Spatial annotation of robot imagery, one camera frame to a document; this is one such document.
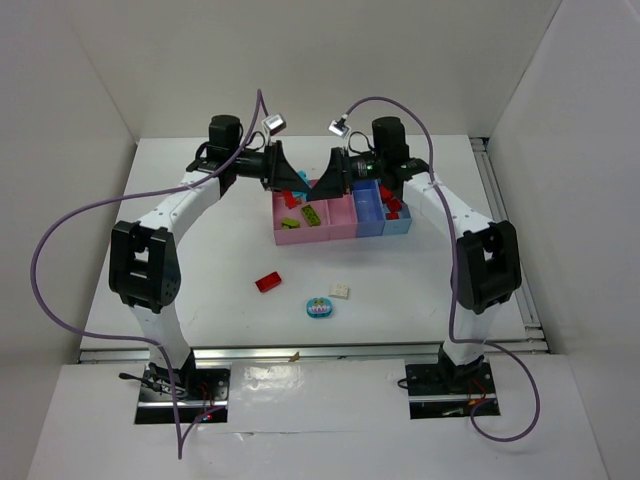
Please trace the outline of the green 2x4 lego brick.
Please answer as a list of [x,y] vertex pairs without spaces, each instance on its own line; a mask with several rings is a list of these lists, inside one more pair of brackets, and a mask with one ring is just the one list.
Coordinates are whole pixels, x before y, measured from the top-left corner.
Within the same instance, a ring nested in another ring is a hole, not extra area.
[[311,205],[302,206],[301,212],[309,227],[317,227],[321,225],[321,219],[316,210]]

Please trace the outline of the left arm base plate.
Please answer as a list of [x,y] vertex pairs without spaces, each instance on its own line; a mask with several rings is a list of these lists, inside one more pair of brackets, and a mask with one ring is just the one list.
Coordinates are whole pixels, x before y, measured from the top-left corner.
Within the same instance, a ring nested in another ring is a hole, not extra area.
[[[139,394],[134,423],[136,425],[163,425],[174,422],[171,389],[168,381],[154,379],[146,367],[142,374],[121,372],[120,380],[137,382]],[[203,424],[226,423],[231,379],[229,367],[196,370],[194,385],[178,385],[177,408],[181,424],[191,424],[199,417]]]

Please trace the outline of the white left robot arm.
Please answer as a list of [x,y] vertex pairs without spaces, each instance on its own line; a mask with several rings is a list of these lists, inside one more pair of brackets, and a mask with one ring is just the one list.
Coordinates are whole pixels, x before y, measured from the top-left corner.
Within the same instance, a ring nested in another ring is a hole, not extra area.
[[196,369],[174,305],[181,287],[180,240],[239,177],[257,179],[271,191],[308,188],[287,161],[281,141],[267,140],[252,149],[243,132],[237,117],[213,117],[209,138],[198,147],[177,191],[138,220],[120,221],[111,231],[109,288],[151,340],[150,368],[164,381],[186,385]]

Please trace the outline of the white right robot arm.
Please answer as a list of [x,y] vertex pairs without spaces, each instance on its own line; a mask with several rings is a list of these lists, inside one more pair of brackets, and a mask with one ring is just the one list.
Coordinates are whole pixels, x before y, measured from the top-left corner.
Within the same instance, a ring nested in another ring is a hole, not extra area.
[[470,207],[411,156],[403,123],[386,116],[372,123],[373,148],[352,155],[332,149],[329,164],[308,199],[338,198],[360,181],[376,180],[441,232],[451,244],[451,306],[439,362],[454,376],[477,368],[500,305],[521,286],[515,227]]

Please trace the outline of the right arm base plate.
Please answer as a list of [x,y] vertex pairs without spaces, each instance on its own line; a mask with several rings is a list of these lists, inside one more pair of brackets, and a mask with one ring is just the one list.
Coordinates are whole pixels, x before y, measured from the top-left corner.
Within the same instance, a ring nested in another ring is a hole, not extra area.
[[475,372],[451,381],[437,364],[406,364],[405,376],[396,385],[408,395],[412,420],[469,417],[474,408],[478,417],[501,414],[487,361]]

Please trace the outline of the red lego base brick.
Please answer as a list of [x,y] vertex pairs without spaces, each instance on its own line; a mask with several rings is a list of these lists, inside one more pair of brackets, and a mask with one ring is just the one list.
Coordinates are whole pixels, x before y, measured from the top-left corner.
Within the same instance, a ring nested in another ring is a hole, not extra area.
[[306,194],[303,192],[283,190],[282,198],[284,201],[284,205],[288,209],[294,209],[297,206],[302,205],[306,201]]

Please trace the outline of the red curved lego brick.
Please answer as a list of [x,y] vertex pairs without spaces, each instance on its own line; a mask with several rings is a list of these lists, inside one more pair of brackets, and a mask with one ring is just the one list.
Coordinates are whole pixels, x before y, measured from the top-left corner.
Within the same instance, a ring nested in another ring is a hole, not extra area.
[[393,192],[383,185],[379,186],[379,193],[383,204],[387,204],[388,202],[395,199],[395,195],[393,194]]

